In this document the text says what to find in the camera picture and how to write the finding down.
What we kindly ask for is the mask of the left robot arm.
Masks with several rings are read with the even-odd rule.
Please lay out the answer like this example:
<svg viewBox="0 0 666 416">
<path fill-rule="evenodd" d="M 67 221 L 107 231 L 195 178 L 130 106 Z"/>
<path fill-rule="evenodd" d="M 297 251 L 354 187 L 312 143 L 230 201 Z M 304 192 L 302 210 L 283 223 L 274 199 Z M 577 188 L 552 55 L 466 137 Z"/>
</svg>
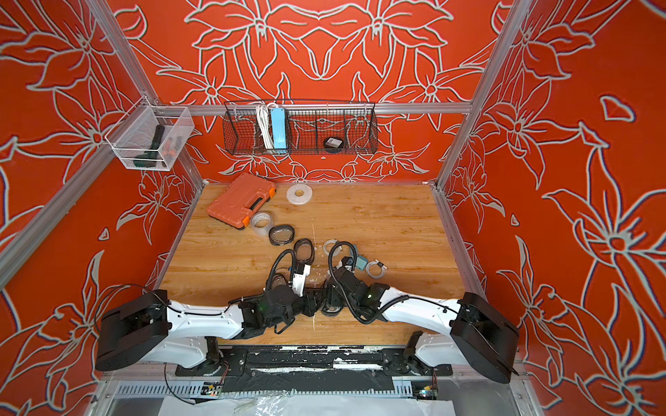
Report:
<svg viewBox="0 0 666 416">
<path fill-rule="evenodd" d="M 267 329 L 280 334 L 299 315 L 315 315 L 322 298 L 305 287 L 313 249 L 292 248 L 280 255 L 291 257 L 290 266 L 273 266 L 260 294 L 223 307 L 179 303 L 156 289 L 105 313 L 95 369 L 111 372 L 138 362 L 162 362 L 176 365 L 178 376 L 214 375 L 227 365 L 220 339 L 253 339 Z"/>
</svg>

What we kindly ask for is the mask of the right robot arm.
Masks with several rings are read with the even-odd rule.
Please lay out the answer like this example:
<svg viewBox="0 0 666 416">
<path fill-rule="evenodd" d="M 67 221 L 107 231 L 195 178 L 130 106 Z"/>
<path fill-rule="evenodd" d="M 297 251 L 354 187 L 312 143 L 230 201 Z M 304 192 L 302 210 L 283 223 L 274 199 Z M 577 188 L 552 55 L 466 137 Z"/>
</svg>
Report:
<svg viewBox="0 0 666 416">
<path fill-rule="evenodd" d="M 356 277 L 357 248 L 336 241 L 328 249 L 328 283 L 341 307 L 357 322 L 400 322 L 421 329 L 409 354 L 427 367 L 466 363 L 490 381 L 508 384 L 517 354 L 519 330 L 483 296 L 439 299 L 400 291 L 387 284 L 366 284 Z"/>
</svg>

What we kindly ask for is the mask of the teal charger cube right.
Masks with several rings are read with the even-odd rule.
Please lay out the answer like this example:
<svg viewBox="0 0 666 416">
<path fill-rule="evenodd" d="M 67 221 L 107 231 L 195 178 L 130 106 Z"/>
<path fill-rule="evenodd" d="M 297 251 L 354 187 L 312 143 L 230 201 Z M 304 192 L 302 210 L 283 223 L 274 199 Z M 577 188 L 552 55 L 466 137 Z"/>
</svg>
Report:
<svg viewBox="0 0 666 416">
<path fill-rule="evenodd" d="M 367 258 L 363 256 L 358 256 L 355 262 L 355 267 L 357 268 L 357 270 L 365 270 L 368 263 L 369 260 L 367 260 Z"/>
</svg>

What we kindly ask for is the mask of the clear tape roll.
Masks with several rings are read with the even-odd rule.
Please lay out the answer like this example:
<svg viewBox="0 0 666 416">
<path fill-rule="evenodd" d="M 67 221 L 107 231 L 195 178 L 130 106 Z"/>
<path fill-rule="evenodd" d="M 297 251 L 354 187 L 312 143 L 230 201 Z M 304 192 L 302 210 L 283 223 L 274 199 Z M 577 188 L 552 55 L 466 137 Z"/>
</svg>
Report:
<svg viewBox="0 0 666 416">
<path fill-rule="evenodd" d="M 274 227 L 273 216 L 267 211 L 259 211 L 251 217 L 250 227 L 260 237 L 268 237 Z"/>
</svg>

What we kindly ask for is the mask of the white tape roll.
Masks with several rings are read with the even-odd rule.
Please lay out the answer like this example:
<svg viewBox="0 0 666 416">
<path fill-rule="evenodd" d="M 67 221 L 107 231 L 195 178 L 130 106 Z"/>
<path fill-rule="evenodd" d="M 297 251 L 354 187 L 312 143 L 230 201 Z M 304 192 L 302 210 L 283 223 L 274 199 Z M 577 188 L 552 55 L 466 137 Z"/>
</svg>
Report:
<svg viewBox="0 0 666 416">
<path fill-rule="evenodd" d="M 312 188 L 305 184 L 292 185 L 286 192 L 287 200 L 295 206 L 307 204 L 312 196 Z"/>
</svg>

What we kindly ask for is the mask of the orange tool case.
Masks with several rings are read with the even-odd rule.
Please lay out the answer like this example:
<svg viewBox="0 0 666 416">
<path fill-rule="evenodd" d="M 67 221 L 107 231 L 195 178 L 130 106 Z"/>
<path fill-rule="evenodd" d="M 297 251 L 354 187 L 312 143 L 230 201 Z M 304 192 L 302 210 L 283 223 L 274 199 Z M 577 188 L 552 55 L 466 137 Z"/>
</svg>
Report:
<svg viewBox="0 0 666 416">
<path fill-rule="evenodd" d="M 206 213 L 237 230 L 243 230 L 275 194 L 274 182 L 251 173 L 242 173 L 208 206 Z"/>
</svg>

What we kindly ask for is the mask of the black item in basket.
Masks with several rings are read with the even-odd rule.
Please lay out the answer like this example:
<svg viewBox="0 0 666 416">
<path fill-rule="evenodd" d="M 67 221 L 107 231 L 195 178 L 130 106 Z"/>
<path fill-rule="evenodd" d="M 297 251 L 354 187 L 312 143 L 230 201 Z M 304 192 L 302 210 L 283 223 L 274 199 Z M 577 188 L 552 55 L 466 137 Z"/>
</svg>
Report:
<svg viewBox="0 0 666 416">
<path fill-rule="evenodd" d="M 344 149 L 345 142 L 338 137 L 328 137 L 324 140 L 324 150 L 330 154 L 338 154 Z"/>
</svg>

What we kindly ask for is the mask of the blue power bank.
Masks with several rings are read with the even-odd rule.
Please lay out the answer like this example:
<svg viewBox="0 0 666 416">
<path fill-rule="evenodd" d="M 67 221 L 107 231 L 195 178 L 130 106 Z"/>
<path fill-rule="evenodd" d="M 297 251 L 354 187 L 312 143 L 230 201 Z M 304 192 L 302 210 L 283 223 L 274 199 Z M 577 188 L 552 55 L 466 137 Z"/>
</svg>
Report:
<svg viewBox="0 0 666 416">
<path fill-rule="evenodd" d="M 271 109 L 273 148 L 278 153 L 287 150 L 286 112 L 281 107 Z"/>
</svg>

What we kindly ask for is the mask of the dark green tool in bin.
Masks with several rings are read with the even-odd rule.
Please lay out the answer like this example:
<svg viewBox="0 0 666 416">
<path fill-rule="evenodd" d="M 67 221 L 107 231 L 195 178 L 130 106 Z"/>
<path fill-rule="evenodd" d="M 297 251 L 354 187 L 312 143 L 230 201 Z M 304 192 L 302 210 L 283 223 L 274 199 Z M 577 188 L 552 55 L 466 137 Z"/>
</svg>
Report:
<svg viewBox="0 0 666 416">
<path fill-rule="evenodd" d="M 158 149 L 161 146 L 162 137 L 165 132 L 165 126 L 158 124 L 155 127 L 154 135 L 150 147 L 142 154 L 136 156 L 133 160 L 134 166 L 138 168 L 155 167 L 158 159 Z"/>
</svg>

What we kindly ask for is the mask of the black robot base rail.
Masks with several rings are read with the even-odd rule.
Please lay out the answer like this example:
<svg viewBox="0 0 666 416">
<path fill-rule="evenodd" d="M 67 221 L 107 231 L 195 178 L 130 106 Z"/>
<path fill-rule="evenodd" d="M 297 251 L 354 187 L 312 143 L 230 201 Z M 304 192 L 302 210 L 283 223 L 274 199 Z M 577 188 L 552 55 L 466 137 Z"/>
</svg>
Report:
<svg viewBox="0 0 666 416">
<path fill-rule="evenodd" d="M 416 397 L 419 389 L 453 374 L 429 367 L 404 348 L 362 346 L 232 346 L 220 363 L 177 366 L 178 380 L 201 378 L 203 395 L 219 393 L 360 393 Z"/>
</svg>

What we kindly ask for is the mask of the clear acrylic wall bin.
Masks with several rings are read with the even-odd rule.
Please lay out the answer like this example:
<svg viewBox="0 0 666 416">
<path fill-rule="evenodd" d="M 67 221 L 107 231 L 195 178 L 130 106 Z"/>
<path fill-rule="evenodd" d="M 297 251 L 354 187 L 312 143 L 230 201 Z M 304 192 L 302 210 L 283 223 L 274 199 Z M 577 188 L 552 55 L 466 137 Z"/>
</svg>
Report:
<svg viewBox="0 0 666 416">
<path fill-rule="evenodd" d="M 138 168 L 133 160 L 151 144 L 155 127 L 165 126 L 155 167 Z M 157 106 L 147 97 L 140 98 L 104 135 L 114 155 L 129 170 L 168 172 L 194 131 L 194 119 L 188 107 Z"/>
</svg>

